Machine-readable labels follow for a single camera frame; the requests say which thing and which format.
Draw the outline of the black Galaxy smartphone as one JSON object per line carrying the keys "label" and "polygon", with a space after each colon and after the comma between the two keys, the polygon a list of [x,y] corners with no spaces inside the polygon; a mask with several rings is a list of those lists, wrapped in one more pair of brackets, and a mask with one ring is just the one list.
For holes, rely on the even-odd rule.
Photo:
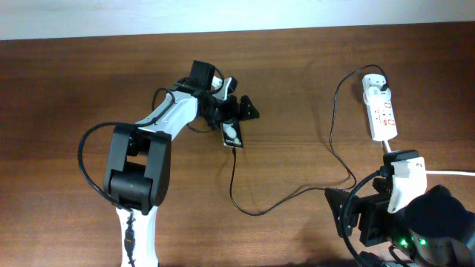
{"label": "black Galaxy smartphone", "polygon": [[239,121],[230,119],[221,123],[223,145],[231,148],[243,148],[243,139]]}

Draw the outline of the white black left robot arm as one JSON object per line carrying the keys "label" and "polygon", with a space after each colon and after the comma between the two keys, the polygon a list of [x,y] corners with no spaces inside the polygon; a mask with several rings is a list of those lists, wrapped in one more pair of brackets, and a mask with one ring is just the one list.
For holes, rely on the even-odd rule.
{"label": "white black left robot arm", "polygon": [[223,144],[242,148],[241,121],[260,114],[247,95],[237,98],[238,81],[212,64],[195,60],[190,74],[166,89],[163,102],[132,126],[115,127],[104,189],[119,203],[122,266],[158,266],[156,221],[171,174],[171,143],[188,123],[203,117],[220,129]]}

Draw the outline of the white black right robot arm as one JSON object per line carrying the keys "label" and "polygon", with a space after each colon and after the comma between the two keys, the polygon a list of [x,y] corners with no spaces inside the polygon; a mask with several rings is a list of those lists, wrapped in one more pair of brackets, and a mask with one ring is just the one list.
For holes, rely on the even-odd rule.
{"label": "white black right robot arm", "polygon": [[474,265],[474,213],[446,187],[436,185],[391,214],[386,182],[374,183],[377,194],[351,199],[347,236],[358,228],[364,246],[390,243],[420,266]]}

